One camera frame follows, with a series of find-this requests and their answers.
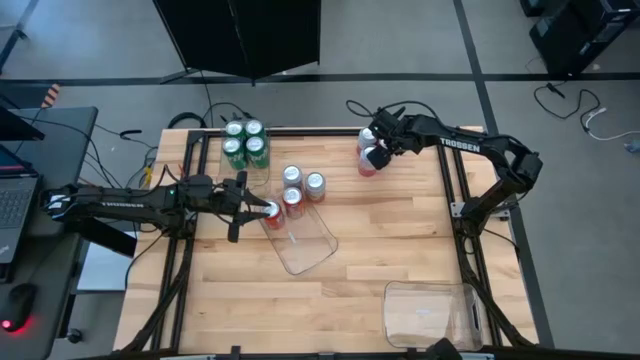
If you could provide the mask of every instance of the soda can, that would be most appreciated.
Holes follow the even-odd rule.
[[[373,151],[373,149],[375,149],[374,146],[369,146],[364,150],[362,150],[362,152],[360,153],[360,161],[358,162],[358,172],[360,172],[360,175],[362,176],[369,177],[376,174],[376,168],[374,168],[373,164],[371,164],[371,161],[367,159],[367,155],[371,151]]]
[[[373,136],[373,133],[369,128],[364,128],[360,130],[360,134],[358,134],[358,146],[356,147],[356,153],[360,155],[362,149],[372,146],[376,144],[376,137]]]
[[[235,138],[226,139],[222,143],[222,151],[227,156],[232,168],[242,170],[247,167],[247,160],[244,157],[244,149],[240,140]]]
[[[307,181],[304,184],[304,190],[307,194],[307,199],[314,203],[319,203],[324,200],[324,194],[326,193],[326,181],[322,174],[313,172],[307,176]]]
[[[282,199],[284,200],[284,208],[288,217],[299,219],[304,215],[304,201],[302,200],[302,191],[300,189],[296,187],[285,189]]]
[[[264,126],[262,126],[262,123],[259,120],[249,120],[249,122],[244,126],[244,131],[247,133],[247,137],[249,138],[257,136],[263,141],[266,141],[267,139]]]
[[[254,136],[247,140],[247,157],[249,161],[258,169],[264,169],[269,166],[269,151],[264,144],[264,140]]]
[[[297,187],[302,190],[302,171],[295,165],[289,165],[282,171],[284,188]]]
[[[235,138],[240,141],[245,139],[244,126],[239,121],[229,121],[224,131],[227,133],[227,138]]]
[[[277,202],[273,200],[267,200],[267,202],[269,203],[269,207],[265,207],[263,212],[268,213],[269,216],[264,219],[264,222],[269,229],[278,230],[284,226],[284,214]]]

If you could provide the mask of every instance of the wooden table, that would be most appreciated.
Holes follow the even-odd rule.
[[[163,132],[154,179],[165,164],[179,173],[186,136],[187,130]],[[240,241],[232,244],[217,218],[199,216],[180,353],[227,354],[232,345],[240,345],[242,353],[401,351],[384,335],[385,285],[393,280],[460,283],[436,149],[396,157],[374,177],[364,178],[357,171],[355,147],[356,138],[345,136],[271,141],[274,187],[281,187],[281,171],[289,164],[327,179],[326,200],[316,209],[340,247],[306,273],[285,271],[259,223],[245,225]],[[469,153],[463,159],[471,194],[482,194],[496,180],[491,163]],[[206,173],[215,179],[218,139],[212,140],[207,160]],[[455,171],[451,176],[459,198]],[[490,220],[486,228],[510,237],[507,222]],[[136,251],[156,236],[141,235]],[[497,304],[525,337],[537,341],[513,246],[489,233],[481,241]],[[161,239],[131,271],[116,349],[131,341],[157,303],[167,243]],[[164,346],[172,311],[165,321]],[[489,343],[488,335],[484,339]]]

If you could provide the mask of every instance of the computer mouse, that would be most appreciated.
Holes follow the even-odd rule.
[[[13,332],[24,326],[31,313],[37,289],[35,285],[25,283],[16,285],[9,291],[0,310],[0,326],[5,331]]]

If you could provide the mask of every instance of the transparent plastic tray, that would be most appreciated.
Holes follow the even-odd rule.
[[[391,282],[384,293],[387,340],[398,348],[428,348],[446,337],[458,350],[479,350],[477,304],[469,284]]]
[[[247,121],[240,121],[243,125],[247,123]],[[262,123],[265,131],[268,129],[267,124]],[[224,154],[222,149],[222,145],[224,141],[227,139],[227,133],[222,130],[221,138],[220,138],[220,168],[218,170],[218,177],[216,178],[216,182],[221,183],[225,178],[226,179],[235,179],[236,175],[241,170],[236,170],[231,166],[231,163],[227,159],[227,156]],[[271,137],[266,135],[266,146],[267,146],[267,158],[269,159],[269,166],[263,169],[256,168],[250,161],[248,162],[247,167],[244,169],[247,171],[247,189],[251,191],[252,194],[258,197],[267,196],[271,190],[269,183],[270,169],[271,169]]]
[[[338,250],[338,240],[327,229],[313,203],[305,199],[304,215],[291,219],[286,215],[282,192],[271,193],[266,199],[277,202],[284,212],[285,223],[280,229],[270,229],[264,220],[260,220],[260,224],[289,274],[299,275]]]

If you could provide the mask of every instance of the floor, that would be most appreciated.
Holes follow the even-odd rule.
[[[17,21],[27,2],[3,0],[0,24]],[[287,74],[462,74],[459,81],[386,81],[374,76],[256,87],[211,84],[212,101],[233,101],[272,126],[364,126],[363,119],[344,107],[347,99],[372,108],[422,100],[449,125],[491,126],[495,118],[500,132],[539,151],[545,162],[540,180],[521,206],[556,347],[640,353],[640,263],[635,258],[640,252],[640,157],[623,148],[634,137],[598,142],[581,130],[576,117],[561,121],[545,113],[532,95],[544,82],[474,82],[461,11],[482,73],[545,73],[527,35],[534,20],[523,15],[518,0],[324,0],[320,66]],[[18,42],[0,84],[15,79],[150,78],[182,69],[152,0],[40,1],[25,31],[30,40]],[[639,43],[640,26],[635,25],[587,72],[634,73],[638,79]],[[208,104],[203,85],[68,83],[56,107],[96,106],[98,124],[117,131],[141,129],[139,138],[152,145],[174,115],[201,114]],[[478,95],[477,86],[486,86],[489,101]],[[594,120],[594,132],[607,136],[640,129],[639,80],[572,82],[562,87],[567,100],[547,94],[541,98],[555,111],[567,113],[582,88],[595,92],[608,108]],[[216,116],[231,115],[221,110]],[[220,125],[219,118],[214,125]],[[93,139],[104,165],[120,182],[142,164],[143,146],[99,129]],[[89,167],[82,176],[104,183]],[[51,358],[108,352],[121,303],[121,293],[81,296],[72,326],[85,332],[86,341],[69,345],[59,340]]]

